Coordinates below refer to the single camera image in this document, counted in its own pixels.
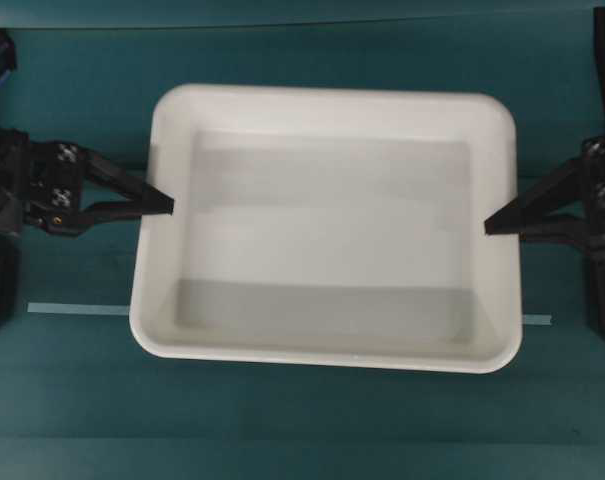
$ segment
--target teal table surface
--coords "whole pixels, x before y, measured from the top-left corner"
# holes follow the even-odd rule
[[[603,130],[587,2],[529,3],[454,21],[12,30],[20,69],[0,124],[140,170],[153,107],[182,83],[483,92],[513,113],[526,185]],[[526,326],[516,358],[488,375],[160,359],[126,318],[27,313],[128,304],[137,233],[27,230],[17,242],[15,310],[0,324],[0,480],[605,479],[605,343],[569,248],[522,247],[524,310],[553,324]]]

